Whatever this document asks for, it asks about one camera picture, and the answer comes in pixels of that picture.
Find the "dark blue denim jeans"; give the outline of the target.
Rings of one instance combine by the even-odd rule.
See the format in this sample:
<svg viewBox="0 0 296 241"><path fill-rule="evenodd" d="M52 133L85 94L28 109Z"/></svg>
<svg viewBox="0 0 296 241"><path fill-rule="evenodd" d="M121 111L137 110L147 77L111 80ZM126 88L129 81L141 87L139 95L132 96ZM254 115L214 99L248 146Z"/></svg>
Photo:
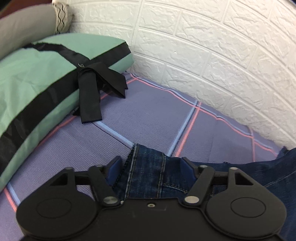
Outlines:
<svg viewBox="0 0 296 241"><path fill-rule="evenodd" d="M120 200L177 198L218 232L242 240L295 240L295 150L273 161L206 164L135 145L114 191Z"/></svg>

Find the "purple plaid bed sheet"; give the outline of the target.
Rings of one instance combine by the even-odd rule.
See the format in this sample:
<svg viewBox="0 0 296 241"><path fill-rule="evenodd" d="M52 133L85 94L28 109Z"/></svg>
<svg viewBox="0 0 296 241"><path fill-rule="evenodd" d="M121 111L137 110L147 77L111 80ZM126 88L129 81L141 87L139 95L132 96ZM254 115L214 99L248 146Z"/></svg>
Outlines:
<svg viewBox="0 0 296 241"><path fill-rule="evenodd" d="M235 164L274 160L280 145L217 109L132 73L124 99L103 93L102 121L69 115L34 149L1 193L1 240L22 232L20 202L65 167L77 171L125 159L134 144L194 162Z"/></svg>

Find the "grey pillow with patterned edge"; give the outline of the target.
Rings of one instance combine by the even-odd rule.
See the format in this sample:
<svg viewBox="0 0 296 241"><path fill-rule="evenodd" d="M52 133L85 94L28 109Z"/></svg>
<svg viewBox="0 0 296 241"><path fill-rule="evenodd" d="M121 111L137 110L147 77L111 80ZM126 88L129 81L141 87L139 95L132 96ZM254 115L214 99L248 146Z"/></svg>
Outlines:
<svg viewBox="0 0 296 241"><path fill-rule="evenodd" d="M73 11L66 3L30 6L1 19L1 59L32 42L68 32Z"/></svg>

